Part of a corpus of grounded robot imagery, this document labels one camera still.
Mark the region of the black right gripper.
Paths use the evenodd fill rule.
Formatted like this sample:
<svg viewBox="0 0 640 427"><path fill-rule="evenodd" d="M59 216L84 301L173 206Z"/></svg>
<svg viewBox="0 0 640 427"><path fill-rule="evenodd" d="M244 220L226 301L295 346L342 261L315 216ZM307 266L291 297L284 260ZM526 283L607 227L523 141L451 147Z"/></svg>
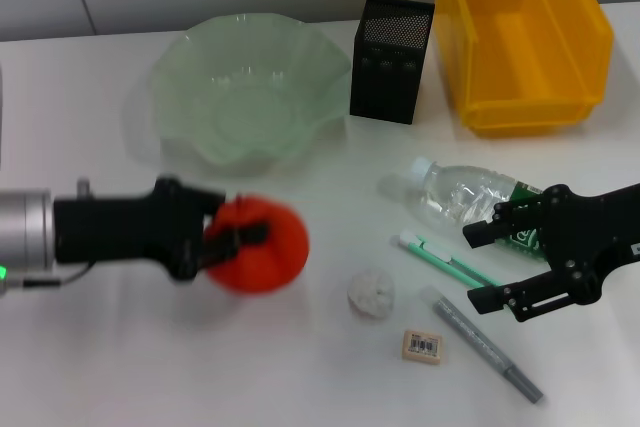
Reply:
<svg viewBox="0 0 640 427"><path fill-rule="evenodd" d="M589 197L555 185L544 191L544 202L535 195L496 204L490 222L466 225L462 233L471 248L479 248L541 225L545 256L559 282L546 272L469 290L480 315L508 308L525 322L573 303L597 302L610 273L639 261L639 186Z"/></svg>

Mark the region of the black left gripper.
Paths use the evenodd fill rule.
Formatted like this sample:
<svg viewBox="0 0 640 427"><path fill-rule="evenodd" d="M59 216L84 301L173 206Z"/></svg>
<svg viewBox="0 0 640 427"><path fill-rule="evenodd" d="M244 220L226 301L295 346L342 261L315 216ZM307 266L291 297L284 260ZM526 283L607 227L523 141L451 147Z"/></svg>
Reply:
<svg viewBox="0 0 640 427"><path fill-rule="evenodd" d="M59 265L152 260L170 278L191 281L202 266L238 256L242 248L261 245L267 223L229 227L207 235L205 216L215 218L226 203L224 192L204 192L175 179L159 178L137 197L57 198L53 202L55 261Z"/></svg>

